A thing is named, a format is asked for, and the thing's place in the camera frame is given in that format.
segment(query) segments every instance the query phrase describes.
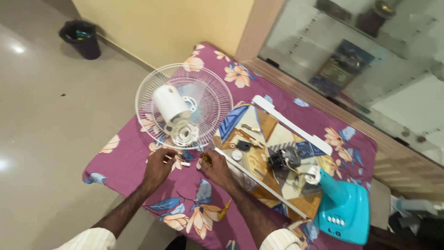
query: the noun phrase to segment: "striped sleeve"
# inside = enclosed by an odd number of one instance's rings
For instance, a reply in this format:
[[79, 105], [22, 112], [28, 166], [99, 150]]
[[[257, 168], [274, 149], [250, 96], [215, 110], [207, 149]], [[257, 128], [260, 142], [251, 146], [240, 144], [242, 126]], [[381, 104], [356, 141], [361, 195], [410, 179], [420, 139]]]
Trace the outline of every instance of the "striped sleeve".
[[114, 250], [114, 234], [104, 228], [90, 228], [54, 250]]
[[290, 230], [283, 228], [268, 235], [259, 250], [301, 250], [301, 241]]

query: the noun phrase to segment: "wall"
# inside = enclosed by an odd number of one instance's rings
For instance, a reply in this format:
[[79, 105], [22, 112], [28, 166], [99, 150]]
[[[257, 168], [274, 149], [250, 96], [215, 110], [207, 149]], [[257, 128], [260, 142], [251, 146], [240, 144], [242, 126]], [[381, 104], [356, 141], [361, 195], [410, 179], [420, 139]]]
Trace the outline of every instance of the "wall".
[[236, 53], [254, 0], [73, 0], [107, 39], [153, 68], [183, 62], [199, 42]]

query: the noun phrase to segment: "floor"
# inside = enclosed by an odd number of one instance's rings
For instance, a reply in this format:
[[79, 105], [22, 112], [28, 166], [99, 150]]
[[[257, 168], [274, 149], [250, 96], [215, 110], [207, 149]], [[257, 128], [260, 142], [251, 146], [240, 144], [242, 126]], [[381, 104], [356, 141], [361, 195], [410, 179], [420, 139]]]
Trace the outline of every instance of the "floor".
[[[103, 44], [82, 59], [58, 37], [76, 15], [69, 0], [2, 1], [0, 249], [56, 248], [123, 200], [81, 174], [134, 115], [148, 71]], [[139, 210], [117, 249], [162, 250], [175, 236]]]

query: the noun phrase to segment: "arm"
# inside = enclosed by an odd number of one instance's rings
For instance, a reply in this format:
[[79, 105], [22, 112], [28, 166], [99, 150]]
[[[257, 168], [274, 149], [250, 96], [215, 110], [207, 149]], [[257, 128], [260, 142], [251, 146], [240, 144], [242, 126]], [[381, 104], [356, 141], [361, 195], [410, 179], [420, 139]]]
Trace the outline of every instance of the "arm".
[[[142, 184], [107, 216], [92, 226], [92, 228], [105, 228], [112, 232], [117, 239], [131, 218], [133, 218], [137, 209], [139, 209], [145, 200], [167, 179], [176, 154], [177, 152], [172, 149], [156, 150], [156, 152], [148, 158]], [[168, 160], [165, 164], [163, 161], [166, 155], [172, 157], [172, 159]]]
[[265, 238], [280, 227], [250, 200], [245, 190], [234, 179], [223, 155], [213, 150], [208, 150], [205, 154], [212, 161], [212, 166], [201, 162], [205, 174], [233, 198], [247, 223], [256, 247], [260, 248]]
[[152, 154], [145, 169], [145, 177], [137, 189], [120, 205], [103, 217], [92, 228], [83, 231], [72, 240], [63, 244], [56, 250], [112, 250], [115, 241], [123, 229], [133, 218], [137, 209], [156, 189], [167, 179], [174, 163], [176, 151], [171, 149], [158, 149]]

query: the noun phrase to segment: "purple floral bedsheet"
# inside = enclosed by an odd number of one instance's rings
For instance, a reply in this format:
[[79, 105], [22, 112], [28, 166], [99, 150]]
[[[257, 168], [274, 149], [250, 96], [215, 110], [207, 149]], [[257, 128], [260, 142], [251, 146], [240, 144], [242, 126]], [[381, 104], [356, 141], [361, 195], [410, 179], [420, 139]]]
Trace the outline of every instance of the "purple floral bedsheet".
[[[329, 173], [335, 179], [370, 189], [377, 145], [368, 136], [289, 94], [209, 44], [196, 45], [186, 63], [199, 66], [187, 67], [187, 71], [205, 67], [220, 76], [230, 89], [235, 104], [240, 101], [250, 103], [255, 95], [272, 101], [275, 109], [292, 123], [309, 134], [324, 138], [333, 147]], [[147, 156], [161, 147], [145, 132], [155, 129], [153, 125], [154, 121], [147, 118], [141, 127], [134, 116], [91, 160], [83, 173], [83, 181], [104, 184], [123, 196], [130, 195], [142, 182]], [[181, 150], [179, 154], [191, 161], [191, 167], [182, 167], [177, 162], [168, 179], [143, 207], [206, 249], [256, 249], [234, 203], [226, 211], [226, 216], [219, 218], [230, 197], [196, 168], [198, 152]], [[278, 225], [284, 227], [291, 223], [278, 211], [257, 199], [254, 201]], [[311, 221], [302, 223], [293, 233], [301, 239], [303, 250], [362, 249], [319, 232]]]

